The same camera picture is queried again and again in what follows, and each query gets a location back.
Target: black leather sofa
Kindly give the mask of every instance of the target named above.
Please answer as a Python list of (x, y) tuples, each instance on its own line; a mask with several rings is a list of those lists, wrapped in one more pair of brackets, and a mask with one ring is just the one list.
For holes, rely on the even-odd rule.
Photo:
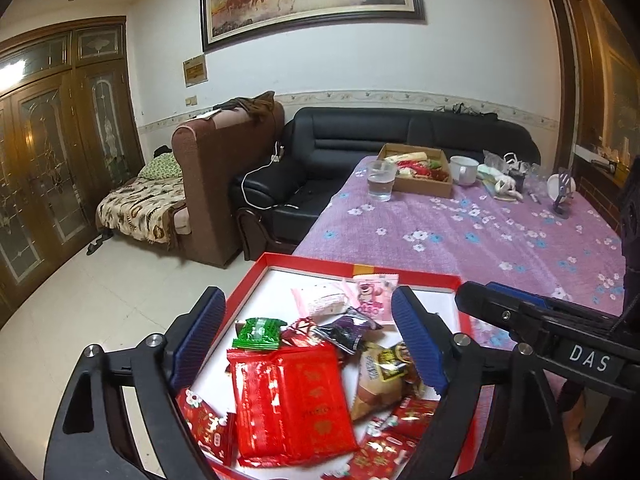
[(264, 251), (291, 253), (356, 165), (364, 156), (377, 155), (386, 142), (440, 148), (447, 158), (467, 155), (482, 162), (482, 150), (489, 150), (540, 163), (529, 132), (495, 114), (301, 108), (285, 125), (282, 142), (282, 160), (244, 180), (244, 194), (253, 206), (242, 193), (244, 174), (230, 185), (246, 260)]

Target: decorative wall border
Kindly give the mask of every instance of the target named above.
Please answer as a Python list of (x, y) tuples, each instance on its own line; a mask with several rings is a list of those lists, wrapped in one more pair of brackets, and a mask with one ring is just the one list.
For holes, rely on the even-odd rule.
[[(482, 113), (498, 114), (500, 119), (521, 124), (522, 126), (535, 126), (553, 133), (558, 132), (558, 121), (532, 114), (507, 105), (500, 105), (489, 101), (470, 99), (467, 97), (451, 96), (445, 94), (432, 94), (429, 92), (410, 92), (396, 90), (326, 90), (318, 92), (297, 92), (291, 94), (278, 94), (276, 99), (282, 103), (285, 109), (301, 108), (303, 106), (337, 105), (337, 106), (366, 106), (389, 108), (414, 108), (418, 110), (434, 110), (436, 108), (451, 108), (458, 103), (464, 103), (465, 107), (472, 108)], [(200, 108), (191, 112), (174, 115), (144, 124), (138, 128), (139, 134), (148, 134), (155, 130), (177, 126), (178, 124), (193, 119), (195, 116), (209, 112), (212, 107)]]

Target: table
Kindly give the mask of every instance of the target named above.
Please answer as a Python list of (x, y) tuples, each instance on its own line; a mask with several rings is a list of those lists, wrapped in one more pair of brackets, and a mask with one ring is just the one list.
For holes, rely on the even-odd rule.
[[(389, 202), (367, 193), (366, 157), (332, 197), (294, 254), (324, 260), (455, 274), (500, 282), (610, 314), (622, 312), (625, 261), (620, 238), (580, 194), (567, 220), (548, 197), (536, 204), (501, 202), (480, 183), (454, 186), (451, 199), (394, 192)], [(511, 349), (496, 327), (472, 318), (483, 346)], [(562, 381), (550, 378), (557, 392)], [(491, 392), (478, 403), (476, 443)]]

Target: tiled floor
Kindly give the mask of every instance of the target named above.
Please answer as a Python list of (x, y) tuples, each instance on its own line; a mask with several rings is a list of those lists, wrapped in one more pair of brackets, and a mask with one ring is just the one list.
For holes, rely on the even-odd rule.
[[(61, 267), (0, 331), (0, 433), (24, 465), (42, 478), (58, 403), (85, 346), (129, 348), (164, 332), (207, 285), (229, 294), (250, 265), (239, 256), (217, 269), (115, 237)], [(147, 470), (161, 474), (135, 394), (126, 389), (140, 455)]]

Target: wooden door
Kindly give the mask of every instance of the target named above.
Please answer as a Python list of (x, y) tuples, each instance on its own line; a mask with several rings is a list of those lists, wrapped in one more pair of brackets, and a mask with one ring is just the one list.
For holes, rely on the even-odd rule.
[(16, 170), (61, 265), (95, 236), (97, 196), (71, 101), (70, 72), (33, 83), (12, 96)]
[(10, 101), (0, 100), (0, 318), (17, 308), (58, 266), (41, 229), (38, 208), (16, 171)]
[(129, 103), (124, 60), (76, 69), (78, 118), (82, 142), (103, 196), (136, 176), (143, 161)]

